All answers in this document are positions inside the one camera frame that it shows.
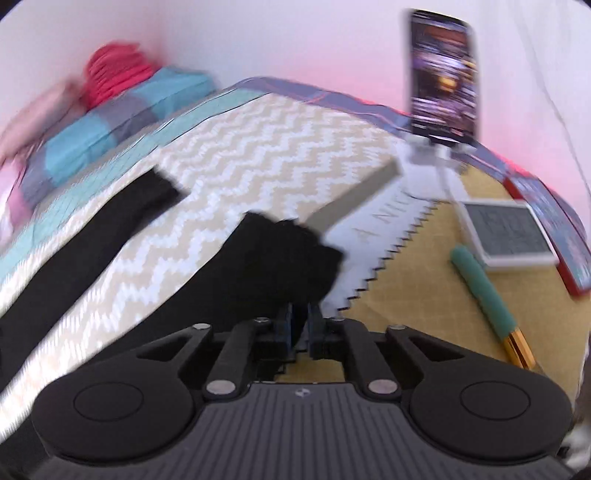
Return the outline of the blue purple bed cover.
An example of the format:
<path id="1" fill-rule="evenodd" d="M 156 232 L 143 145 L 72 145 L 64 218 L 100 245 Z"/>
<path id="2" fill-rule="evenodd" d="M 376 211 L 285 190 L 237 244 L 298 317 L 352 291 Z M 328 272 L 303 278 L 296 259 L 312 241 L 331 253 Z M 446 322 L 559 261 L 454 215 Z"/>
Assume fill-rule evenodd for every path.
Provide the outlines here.
<path id="1" fill-rule="evenodd" d="M 240 80 L 231 88 L 245 88 L 290 97 L 315 106 L 321 106 L 354 115 L 394 136 L 402 138 L 410 132 L 410 118 L 393 108 L 370 103 L 341 92 L 330 91 L 312 85 L 274 77 L 252 77 Z M 494 179 L 502 182 L 506 176 L 517 172 L 506 160 L 488 148 L 478 144 L 475 151 L 458 156 Z"/>

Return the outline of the pink pillow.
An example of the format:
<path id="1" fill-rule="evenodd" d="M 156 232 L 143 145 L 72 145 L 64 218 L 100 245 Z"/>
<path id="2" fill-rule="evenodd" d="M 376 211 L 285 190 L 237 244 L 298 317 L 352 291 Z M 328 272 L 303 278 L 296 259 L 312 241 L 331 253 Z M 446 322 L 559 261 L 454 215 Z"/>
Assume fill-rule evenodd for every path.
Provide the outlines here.
<path id="1" fill-rule="evenodd" d="M 86 110 L 80 98 L 78 83 L 66 79 L 28 104 L 1 133 L 1 163 L 37 147 L 82 117 Z"/>

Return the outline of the black pants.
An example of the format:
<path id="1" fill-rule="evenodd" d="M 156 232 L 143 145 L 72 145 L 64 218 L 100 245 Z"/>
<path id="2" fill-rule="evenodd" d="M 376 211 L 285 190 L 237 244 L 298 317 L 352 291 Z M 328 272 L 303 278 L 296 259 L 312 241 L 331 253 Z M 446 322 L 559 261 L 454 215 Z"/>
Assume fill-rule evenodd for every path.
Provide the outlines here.
<path id="1" fill-rule="evenodd" d="M 41 387 L 100 353 L 195 322 L 322 300 L 342 252 L 269 202 L 191 171 L 134 172 L 79 208 L 1 284 L 1 385 Z"/>

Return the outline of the smartphone on stand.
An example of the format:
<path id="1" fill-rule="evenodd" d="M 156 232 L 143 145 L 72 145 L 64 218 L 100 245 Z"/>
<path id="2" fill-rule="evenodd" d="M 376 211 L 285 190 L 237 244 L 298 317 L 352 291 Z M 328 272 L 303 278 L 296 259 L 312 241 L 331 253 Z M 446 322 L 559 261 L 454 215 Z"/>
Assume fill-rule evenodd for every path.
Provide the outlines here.
<path id="1" fill-rule="evenodd" d="M 415 135 L 473 146 L 478 73 L 473 32 L 463 20 L 427 10 L 409 14 L 411 103 Z"/>

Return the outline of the green handled tool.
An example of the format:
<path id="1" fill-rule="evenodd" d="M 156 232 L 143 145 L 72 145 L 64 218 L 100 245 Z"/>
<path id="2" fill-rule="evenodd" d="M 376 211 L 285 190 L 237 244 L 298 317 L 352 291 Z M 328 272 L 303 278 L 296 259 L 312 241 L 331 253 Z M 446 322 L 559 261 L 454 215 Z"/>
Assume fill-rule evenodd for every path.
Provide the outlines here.
<path id="1" fill-rule="evenodd" d="M 510 362 L 522 369 L 541 372 L 523 332 L 470 250 L 457 245 L 450 253 L 450 260 L 502 343 Z"/>

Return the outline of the pink bedsheet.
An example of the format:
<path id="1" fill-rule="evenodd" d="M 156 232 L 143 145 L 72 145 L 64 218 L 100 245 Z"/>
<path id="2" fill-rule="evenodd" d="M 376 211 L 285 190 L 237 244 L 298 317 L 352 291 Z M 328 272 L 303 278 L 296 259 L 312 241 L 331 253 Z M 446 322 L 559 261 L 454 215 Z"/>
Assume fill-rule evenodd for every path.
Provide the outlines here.
<path id="1" fill-rule="evenodd" d="M 20 156 L 6 160 L 1 166 L 1 246 L 6 245 L 32 215 L 21 192 L 26 167 L 26 161 Z"/>

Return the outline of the white phone stand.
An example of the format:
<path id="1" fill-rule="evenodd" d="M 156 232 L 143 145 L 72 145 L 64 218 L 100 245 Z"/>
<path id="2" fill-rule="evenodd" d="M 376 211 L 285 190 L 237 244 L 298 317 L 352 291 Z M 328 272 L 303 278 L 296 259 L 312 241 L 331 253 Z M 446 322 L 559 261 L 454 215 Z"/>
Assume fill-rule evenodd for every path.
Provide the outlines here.
<path id="1" fill-rule="evenodd" d="M 461 179 L 463 156 L 475 148 L 468 144 L 447 146 L 428 137 L 406 134 L 398 156 L 403 191 L 417 200 L 457 203 L 470 199 Z"/>

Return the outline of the white framed writing tablet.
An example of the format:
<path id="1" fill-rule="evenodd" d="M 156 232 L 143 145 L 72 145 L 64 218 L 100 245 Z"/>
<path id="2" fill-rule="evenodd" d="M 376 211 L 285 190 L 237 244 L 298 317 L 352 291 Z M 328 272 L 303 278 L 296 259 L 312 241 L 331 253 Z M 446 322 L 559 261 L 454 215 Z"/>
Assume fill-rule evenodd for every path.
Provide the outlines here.
<path id="1" fill-rule="evenodd" d="M 558 255 L 524 200 L 473 199 L 456 204 L 463 242 L 489 271 L 555 267 Z"/>

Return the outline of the chevron patterned bed mat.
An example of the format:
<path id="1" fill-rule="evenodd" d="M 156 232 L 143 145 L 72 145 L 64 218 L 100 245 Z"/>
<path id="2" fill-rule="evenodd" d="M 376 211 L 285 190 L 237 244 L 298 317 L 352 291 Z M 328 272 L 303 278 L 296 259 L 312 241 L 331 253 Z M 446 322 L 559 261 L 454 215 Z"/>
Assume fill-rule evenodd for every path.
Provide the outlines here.
<path id="1" fill-rule="evenodd" d="M 182 188 L 184 198 L 127 242 L 11 376 L 1 393 L 3 422 L 24 415 L 47 383 L 183 287 L 245 212 L 304 220 L 387 165 L 393 144 L 392 134 L 354 115 L 266 94 L 151 149 L 55 232 L 35 233 L 26 257 L 2 282 L 1 303 L 8 306 L 52 254 L 146 171 L 156 169 Z"/>

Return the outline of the red folded blanket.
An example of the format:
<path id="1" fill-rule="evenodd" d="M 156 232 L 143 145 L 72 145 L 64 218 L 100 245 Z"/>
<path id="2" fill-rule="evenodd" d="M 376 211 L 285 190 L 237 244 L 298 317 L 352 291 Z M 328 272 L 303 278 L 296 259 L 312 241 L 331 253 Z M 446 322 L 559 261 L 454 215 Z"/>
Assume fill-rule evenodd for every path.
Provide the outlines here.
<path id="1" fill-rule="evenodd" d="M 96 50 L 84 68 L 83 99 L 91 110 L 148 80 L 156 65 L 136 43 L 111 42 Z"/>

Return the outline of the white zigzag edged cloth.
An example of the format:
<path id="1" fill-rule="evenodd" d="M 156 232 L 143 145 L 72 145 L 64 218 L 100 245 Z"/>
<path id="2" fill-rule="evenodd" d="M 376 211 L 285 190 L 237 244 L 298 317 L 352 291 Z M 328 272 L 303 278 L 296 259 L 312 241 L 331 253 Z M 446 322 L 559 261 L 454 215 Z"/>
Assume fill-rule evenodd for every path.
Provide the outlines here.
<path id="1" fill-rule="evenodd" d="M 403 179 L 391 180 L 346 208 L 345 215 L 322 235 L 325 244 L 344 253 L 338 277 L 321 302 L 325 317 L 338 317 L 348 309 L 430 212 L 430 201 L 411 197 L 403 186 Z"/>

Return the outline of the blue grey checked pillow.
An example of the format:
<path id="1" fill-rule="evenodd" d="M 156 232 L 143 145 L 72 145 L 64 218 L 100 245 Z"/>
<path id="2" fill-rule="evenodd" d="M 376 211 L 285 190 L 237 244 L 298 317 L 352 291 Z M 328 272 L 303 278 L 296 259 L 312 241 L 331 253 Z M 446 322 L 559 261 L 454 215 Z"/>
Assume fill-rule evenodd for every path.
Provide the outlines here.
<path id="1" fill-rule="evenodd" d="M 151 78 L 93 108 L 46 141 L 28 160 L 15 198 L 32 211 L 53 190 L 132 137 L 211 95 L 207 73 L 161 68 Z"/>

